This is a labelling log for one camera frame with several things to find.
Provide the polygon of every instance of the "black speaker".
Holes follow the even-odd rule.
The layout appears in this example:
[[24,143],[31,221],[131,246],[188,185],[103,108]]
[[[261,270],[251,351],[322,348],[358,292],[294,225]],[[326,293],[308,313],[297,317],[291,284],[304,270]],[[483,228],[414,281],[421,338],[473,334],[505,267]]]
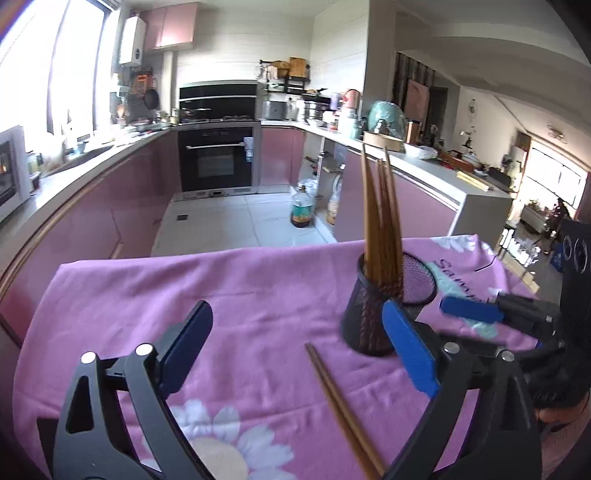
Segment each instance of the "black speaker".
[[591,356],[591,224],[564,219],[561,334]]

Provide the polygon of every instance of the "black mesh pen holder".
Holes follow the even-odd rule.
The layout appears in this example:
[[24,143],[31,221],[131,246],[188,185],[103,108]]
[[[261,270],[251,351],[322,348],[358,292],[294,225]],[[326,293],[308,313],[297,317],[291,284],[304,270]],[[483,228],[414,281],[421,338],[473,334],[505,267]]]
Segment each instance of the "black mesh pen holder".
[[[389,287],[378,288],[363,273],[364,256],[357,263],[357,281],[340,323],[343,340],[353,350],[370,356],[394,353],[394,347],[382,326],[382,307],[391,298]],[[423,307],[437,295],[437,283],[428,266],[417,257],[404,253],[402,258],[404,294],[402,309],[413,321]]]

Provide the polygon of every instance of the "kitchen sink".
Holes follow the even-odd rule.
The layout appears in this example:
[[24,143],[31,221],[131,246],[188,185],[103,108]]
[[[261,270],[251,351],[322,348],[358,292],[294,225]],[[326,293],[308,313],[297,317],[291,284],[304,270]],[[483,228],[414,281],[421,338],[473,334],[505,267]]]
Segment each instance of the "kitchen sink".
[[47,172],[45,174],[45,176],[48,177],[49,175],[53,175],[53,174],[59,173],[64,170],[70,170],[71,168],[77,167],[78,165],[82,165],[83,163],[86,163],[89,160],[92,160],[93,158],[98,157],[99,155],[105,153],[106,151],[109,151],[111,148],[113,148],[113,145],[105,145],[104,147],[95,148],[94,150],[91,150],[89,152],[84,152],[79,155],[71,155],[66,160],[66,163],[64,163],[63,165],[60,165],[59,167],[55,168],[54,170]]

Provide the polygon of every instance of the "plastic bottle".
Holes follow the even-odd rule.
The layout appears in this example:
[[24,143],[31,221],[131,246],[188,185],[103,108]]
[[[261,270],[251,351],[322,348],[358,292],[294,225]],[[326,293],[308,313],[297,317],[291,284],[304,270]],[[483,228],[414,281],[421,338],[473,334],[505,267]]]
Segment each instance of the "plastic bottle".
[[329,204],[327,207],[326,221],[331,225],[335,224],[336,214],[339,211],[340,187],[342,178],[343,177],[339,175],[333,183],[333,193],[330,196]]
[[305,228],[312,219],[313,200],[306,193],[306,187],[300,187],[300,191],[291,197],[291,223],[298,228]]

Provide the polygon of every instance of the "pink tablecloth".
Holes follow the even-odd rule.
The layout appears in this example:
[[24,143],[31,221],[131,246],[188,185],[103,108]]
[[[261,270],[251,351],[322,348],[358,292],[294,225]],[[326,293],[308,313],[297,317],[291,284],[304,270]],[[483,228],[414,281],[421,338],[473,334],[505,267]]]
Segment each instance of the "pink tablecloth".
[[[81,354],[127,355],[205,299],[213,307],[212,333],[168,405],[218,480],[364,479],[304,343],[317,346],[387,462],[410,436],[428,399],[413,388],[398,358],[359,355],[339,337],[362,248],[351,242],[62,265],[18,362],[13,404],[20,442],[45,468],[35,421],[59,416]],[[529,293],[486,244],[468,236],[406,239],[404,249],[428,262],[438,280],[439,295],[420,321],[435,330],[496,337],[513,349],[535,345],[503,325],[480,325],[439,310],[443,293],[482,300],[499,290]],[[469,394],[440,466],[454,461],[474,404]],[[154,465],[128,397],[123,407],[140,458]]]

